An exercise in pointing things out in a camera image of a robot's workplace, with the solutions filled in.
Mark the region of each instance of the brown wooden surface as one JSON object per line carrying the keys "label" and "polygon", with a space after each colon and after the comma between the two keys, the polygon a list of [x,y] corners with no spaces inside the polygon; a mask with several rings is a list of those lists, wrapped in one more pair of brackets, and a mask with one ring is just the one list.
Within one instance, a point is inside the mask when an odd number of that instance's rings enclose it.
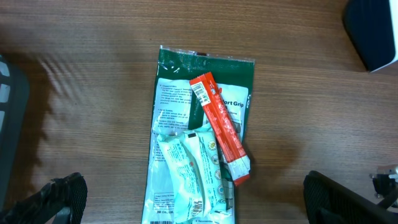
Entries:
{"label": "brown wooden surface", "polygon": [[341,23],[346,0],[3,0],[0,54],[30,99],[8,205],[84,174],[83,223],[140,223],[159,45],[256,59],[240,223],[307,223],[318,170],[372,201],[398,163],[398,66],[368,74]]}

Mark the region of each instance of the red stick packet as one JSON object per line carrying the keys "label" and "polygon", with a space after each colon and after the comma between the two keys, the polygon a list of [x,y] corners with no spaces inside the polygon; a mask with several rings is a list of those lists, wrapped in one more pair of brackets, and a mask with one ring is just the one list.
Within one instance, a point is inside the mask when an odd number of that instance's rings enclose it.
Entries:
{"label": "red stick packet", "polygon": [[190,80],[193,92],[199,99],[221,146],[232,179],[236,186],[249,178],[250,160],[232,125],[211,72]]}

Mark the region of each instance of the barcode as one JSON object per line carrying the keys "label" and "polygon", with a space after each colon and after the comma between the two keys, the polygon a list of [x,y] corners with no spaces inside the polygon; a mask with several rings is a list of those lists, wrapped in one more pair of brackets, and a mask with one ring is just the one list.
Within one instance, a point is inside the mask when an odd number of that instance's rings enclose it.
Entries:
{"label": "barcode", "polygon": [[209,95],[207,94],[205,86],[203,86],[202,82],[193,84],[192,90],[195,92],[202,106],[205,106],[210,103]]}
{"label": "barcode", "polygon": [[150,222],[149,224],[173,224],[171,221],[154,221]]}
{"label": "barcode", "polygon": [[193,208],[192,208],[191,217],[197,216],[202,211],[203,211],[202,201],[193,202]]}

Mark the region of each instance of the green and white package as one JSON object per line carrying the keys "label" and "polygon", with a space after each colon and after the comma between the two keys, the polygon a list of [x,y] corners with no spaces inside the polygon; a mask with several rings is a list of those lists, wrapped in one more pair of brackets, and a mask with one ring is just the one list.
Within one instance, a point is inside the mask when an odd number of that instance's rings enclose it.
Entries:
{"label": "green and white package", "polygon": [[[143,224],[175,223],[172,178],[159,148],[157,136],[178,135],[206,123],[201,104],[195,94],[192,94],[189,84],[189,80],[206,72],[212,72],[219,88],[222,89],[221,96],[232,122],[241,140],[244,139],[252,95],[254,60],[160,46],[150,132],[147,187],[142,212]],[[235,223],[233,182],[222,160],[220,167],[227,211],[210,212],[204,218],[195,219],[193,223]]]}
{"label": "green and white package", "polygon": [[174,188],[174,222],[226,213],[216,138],[210,124],[178,136],[157,137]]}

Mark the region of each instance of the wooden table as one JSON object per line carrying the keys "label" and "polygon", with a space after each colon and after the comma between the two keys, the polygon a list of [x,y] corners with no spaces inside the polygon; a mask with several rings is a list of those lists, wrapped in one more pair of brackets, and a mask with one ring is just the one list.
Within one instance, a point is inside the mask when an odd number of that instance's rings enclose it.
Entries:
{"label": "wooden table", "polygon": [[159,45],[256,59],[240,223],[308,223],[318,170],[376,201],[368,174],[398,163],[398,66],[365,72],[346,0],[3,0],[0,54],[30,99],[8,205],[81,172],[83,223],[140,223]]}

